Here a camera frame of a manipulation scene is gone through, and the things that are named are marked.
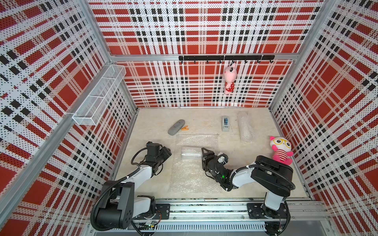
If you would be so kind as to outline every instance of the white wire mesh basket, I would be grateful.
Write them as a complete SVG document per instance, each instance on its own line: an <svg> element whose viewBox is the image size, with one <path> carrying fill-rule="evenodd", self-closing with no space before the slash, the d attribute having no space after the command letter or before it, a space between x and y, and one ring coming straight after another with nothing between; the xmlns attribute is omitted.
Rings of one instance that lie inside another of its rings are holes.
<svg viewBox="0 0 378 236"><path fill-rule="evenodd" d="M110 65L73 116L75 122L97 125L125 74L124 66Z"/></svg>

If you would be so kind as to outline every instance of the red plaid wall panel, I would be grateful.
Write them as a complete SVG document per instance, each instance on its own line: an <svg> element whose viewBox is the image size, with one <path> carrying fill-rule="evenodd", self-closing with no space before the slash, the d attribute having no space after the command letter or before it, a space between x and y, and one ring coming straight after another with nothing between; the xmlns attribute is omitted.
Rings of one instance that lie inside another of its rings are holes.
<svg viewBox="0 0 378 236"><path fill-rule="evenodd" d="M273 111L342 235L378 229L378 2L339 0Z"/></svg>
<svg viewBox="0 0 378 236"><path fill-rule="evenodd" d="M298 52L323 0L89 0L111 54Z"/></svg>
<svg viewBox="0 0 378 236"><path fill-rule="evenodd" d="M0 236L80 235L102 184L111 177L131 117L117 89L97 126L74 125Z"/></svg>
<svg viewBox="0 0 378 236"><path fill-rule="evenodd" d="M224 69L232 62L119 62L138 107L268 107L291 61L236 61L235 90L224 95Z"/></svg>
<svg viewBox="0 0 378 236"><path fill-rule="evenodd" d="M76 1L0 2L0 196L104 64Z"/></svg>

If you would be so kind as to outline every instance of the gray sponge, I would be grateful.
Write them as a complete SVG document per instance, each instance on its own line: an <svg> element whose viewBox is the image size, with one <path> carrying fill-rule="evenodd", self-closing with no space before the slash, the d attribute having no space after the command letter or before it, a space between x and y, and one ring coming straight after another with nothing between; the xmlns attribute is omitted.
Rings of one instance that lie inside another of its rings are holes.
<svg viewBox="0 0 378 236"><path fill-rule="evenodd" d="M178 120L172 127L169 128L168 134L175 135L184 125L185 120Z"/></svg>

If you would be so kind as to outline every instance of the pink plush toy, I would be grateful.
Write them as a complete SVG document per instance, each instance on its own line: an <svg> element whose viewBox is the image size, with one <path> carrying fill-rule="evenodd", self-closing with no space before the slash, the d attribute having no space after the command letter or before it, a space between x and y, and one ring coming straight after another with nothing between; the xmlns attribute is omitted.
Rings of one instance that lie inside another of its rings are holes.
<svg viewBox="0 0 378 236"><path fill-rule="evenodd" d="M288 156L294 155L291 151L291 143L283 137L270 137L270 146L274 150L273 160L281 162L286 165L290 165L293 160Z"/></svg>
<svg viewBox="0 0 378 236"><path fill-rule="evenodd" d="M234 91L236 76L236 64L232 63L231 66L227 67L223 72L223 78L225 79L225 95L229 95Z"/></svg>

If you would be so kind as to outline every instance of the black hook rack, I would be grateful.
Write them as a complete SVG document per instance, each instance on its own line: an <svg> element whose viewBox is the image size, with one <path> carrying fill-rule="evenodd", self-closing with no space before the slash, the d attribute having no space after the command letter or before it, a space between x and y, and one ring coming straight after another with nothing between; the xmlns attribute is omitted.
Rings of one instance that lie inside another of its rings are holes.
<svg viewBox="0 0 378 236"><path fill-rule="evenodd" d="M202 56L202 55L195 55L195 56L179 56L178 59L182 63L184 61L194 61L196 63L197 61L206 61L206 63L209 63L209 61L219 61L221 63L222 61L232 61L232 63L235 63L235 61L244 61L247 63L247 61L257 61L257 63L260 63L261 61L268 60L270 63L273 63L275 55L211 55L211 56Z"/></svg>

